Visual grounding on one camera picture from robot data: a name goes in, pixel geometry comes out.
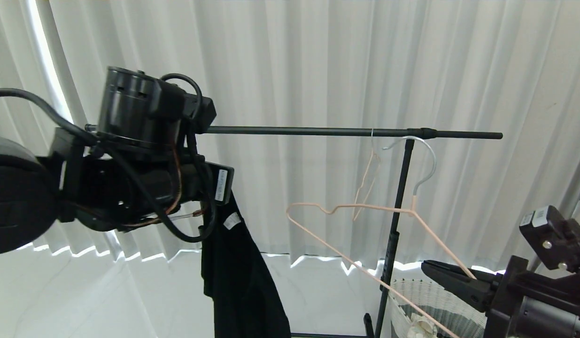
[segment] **white sticker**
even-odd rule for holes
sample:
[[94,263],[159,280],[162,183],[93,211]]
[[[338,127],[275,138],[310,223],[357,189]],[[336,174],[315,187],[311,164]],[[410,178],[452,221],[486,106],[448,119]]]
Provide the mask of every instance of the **white sticker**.
[[523,227],[524,225],[530,224],[530,222],[532,221],[532,216],[534,216],[534,212],[530,212],[529,214],[524,216],[524,218],[522,218],[521,220],[521,223],[519,223],[519,226]]
[[223,225],[225,225],[225,227],[229,230],[231,230],[236,224],[240,223],[242,220],[240,220],[240,216],[237,212],[234,212],[233,214],[229,215],[229,217],[227,217],[227,220],[225,220],[225,222],[223,222]]
[[542,207],[540,209],[536,209],[534,211],[534,218],[532,219],[532,226],[533,227],[541,227],[548,223],[547,220],[547,213],[549,211],[549,206]]
[[217,190],[215,191],[215,200],[223,201],[225,197],[225,184],[227,183],[227,170],[219,170],[219,178],[217,179]]

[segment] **white laundry basket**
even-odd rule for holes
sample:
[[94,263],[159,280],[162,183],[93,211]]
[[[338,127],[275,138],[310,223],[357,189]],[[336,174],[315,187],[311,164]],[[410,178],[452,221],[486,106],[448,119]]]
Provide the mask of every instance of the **white laundry basket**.
[[[391,286],[461,338],[482,338],[486,326],[485,315],[445,291],[442,286],[421,280],[394,280]],[[419,312],[392,292],[389,295],[392,336],[407,338],[411,313]],[[438,337],[448,337],[448,334],[438,329]]]

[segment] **silver metal hook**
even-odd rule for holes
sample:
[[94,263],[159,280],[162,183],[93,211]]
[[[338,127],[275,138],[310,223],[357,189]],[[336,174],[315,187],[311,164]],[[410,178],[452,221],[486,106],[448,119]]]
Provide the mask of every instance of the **silver metal hook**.
[[423,182],[431,179],[431,177],[434,175],[434,173],[436,172],[436,164],[437,164],[437,160],[436,160],[436,153],[434,152],[434,150],[432,149],[432,147],[422,138],[416,137],[416,136],[404,136],[401,137],[401,139],[397,139],[393,144],[390,144],[389,147],[383,147],[382,150],[389,150],[392,147],[394,147],[395,145],[399,144],[400,142],[402,142],[404,139],[414,139],[415,141],[419,141],[423,144],[425,144],[425,146],[427,147],[427,149],[432,153],[432,158],[434,160],[434,163],[432,164],[432,170],[430,171],[429,174],[427,174],[426,177],[424,177],[421,181],[417,182],[417,184],[415,184],[415,188],[413,188],[413,195],[417,196],[417,190],[419,189],[419,186],[421,186],[423,184]]

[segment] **black shirt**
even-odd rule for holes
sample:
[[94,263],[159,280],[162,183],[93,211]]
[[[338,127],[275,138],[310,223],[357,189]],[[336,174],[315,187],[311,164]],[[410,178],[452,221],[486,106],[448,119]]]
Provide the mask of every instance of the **black shirt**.
[[290,338],[277,288],[233,193],[217,206],[217,226],[202,242],[201,274],[204,295],[213,299],[215,338]]

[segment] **wire hanger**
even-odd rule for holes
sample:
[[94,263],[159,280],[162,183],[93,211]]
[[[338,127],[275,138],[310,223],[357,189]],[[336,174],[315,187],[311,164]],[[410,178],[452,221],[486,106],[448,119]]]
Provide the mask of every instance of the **wire hanger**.
[[[357,265],[352,259],[348,258],[347,255],[343,254],[338,249],[336,249],[332,245],[328,244],[328,242],[326,242],[325,240],[322,240],[320,237],[318,237],[317,235],[315,235],[313,232],[311,232],[309,229],[307,229],[306,227],[304,227],[302,224],[298,223],[298,221],[294,220],[290,216],[290,209],[292,209],[295,206],[315,206],[319,210],[321,210],[322,212],[326,213],[327,215],[331,215],[331,214],[335,213],[338,209],[343,209],[343,208],[348,208],[348,207],[352,207],[352,208],[356,208],[356,207],[358,207],[358,208],[367,208],[367,209],[383,210],[383,211],[389,211],[389,212],[400,212],[400,213],[403,213],[403,214],[408,214],[409,216],[412,216],[412,217],[416,218],[416,220],[419,222],[419,224],[421,224],[424,227],[424,229],[432,236],[432,238],[434,239],[434,241],[436,243],[438,243],[438,245],[444,250],[444,252],[446,252],[459,265],[459,267],[461,267],[461,269],[464,271],[464,273],[469,278],[476,279],[476,277],[472,274],[472,272],[470,272],[470,270],[448,248],[448,246],[446,246],[446,244],[444,244],[444,242],[442,242],[442,240],[440,238],[438,238],[438,236],[434,233],[434,231],[429,227],[429,225],[427,225],[425,223],[425,221],[419,216],[419,214],[417,214],[417,212],[415,210],[416,201],[417,201],[417,190],[418,190],[419,186],[423,182],[425,182],[428,179],[430,179],[430,177],[432,177],[432,175],[436,171],[436,154],[434,153],[433,149],[429,146],[429,144],[427,142],[425,142],[423,139],[416,138],[416,137],[403,137],[402,139],[409,139],[409,138],[416,139],[417,141],[420,141],[420,142],[424,143],[427,146],[427,148],[432,152],[432,156],[433,156],[433,159],[434,159],[434,163],[433,163],[433,166],[432,166],[432,171],[426,177],[424,177],[424,179],[422,179],[421,181],[417,182],[417,184],[416,184],[416,186],[414,188],[414,191],[413,191],[414,194],[413,194],[413,197],[412,197],[412,203],[411,203],[410,209],[402,209],[402,208],[394,208],[394,207],[385,207],[385,206],[376,206],[376,205],[367,205],[367,204],[354,203],[354,204],[346,204],[346,205],[337,205],[332,210],[327,210],[327,209],[323,208],[321,205],[319,205],[317,203],[299,202],[299,203],[292,203],[290,206],[288,206],[288,208],[286,209],[286,217],[288,218],[288,220],[290,220],[290,222],[294,223],[300,229],[302,229],[303,231],[305,231],[306,233],[308,233],[309,235],[311,235],[314,239],[318,240],[323,245],[325,245],[326,247],[328,247],[329,249],[331,249],[337,255],[339,255],[340,257],[342,257],[346,261],[348,261],[351,265],[354,265],[357,269],[359,269],[359,271],[363,272],[364,274],[366,274],[367,276],[369,276],[369,278],[372,278],[373,280],[375,280],[376,282],[378,282],[381,286],[385,287],[390,292],[392,292],[395,295],[397,295],[397,297],[401,298],[408,305],[412,306],[415,310],[417,310],[417,312],[419,312],[423,316],[427,317],[427,319],[430,319],[440,329],[442,329],[447,334],[449,334],[449,336],[451,336],[452,338],[460,338],[453,331],[449,330],[447,327],[445,327],[444,325],[442,325],[439,321],[437,321],[436,319],[434,319],[427,312],[425,312],[424,310],[422,310],[421,308],[419,308],[419,306],[417,306],[414,302],[408,300],[408,298],[406,298],[405,296],[403,296],[401,293],[399,293],[393,287],[391,287],[388,284],[386,284],[380,278],[377,278],[376,276],[374,276],[374,275],[370,274],[369,272],[367,272],[367,270],[365,268],[360,267],[359,265]],[[399,143],[400,141],[402,141],[402,139],[400,139],[398,141],[395,141],[389,147],[385,147],[383,149],[384,150],[388,150],[388,149],[392,148],[397,143]]]
[[[373,190],[373,185],[375,184],[375,180],[378,178],[378,171],[379,171],[379,166],[381,163],[381,159],[379,158],[379,155],[377,152],[375,152],[374,150],[374,145],[373,145],[373,128],[371,128],[371,155],[369,156],[369,162],[367,163],[367,168],[365,169],[365,173],[363,174],[363,179],[361,180],[361,186],[359,186],[359,188],[356,190],[356,196],[355,196],[355,203],[358,201],[359,199],[359,193],[361,192],[361,189],[363,188],[363,186],[365,185],[365,178],[367,177],[367,173],[369,173],[369,167],[371,167],[371,162],[375,159],[376,160],[376,167],[375,167],[375,171],[373,173],[373,179],[371,179],[371,185],[369,186],[369,190],[367,191],[367,194],[365,195],[365,199],[363,199],[363,203],[367,203],[367,199],[369,198],[369,194],[371,194],[371,190]],[[359,214],[361,213],[361,210],[363,208],[355,208],[352,209],[352,221],[356,221],[356,219],[359,217]]]

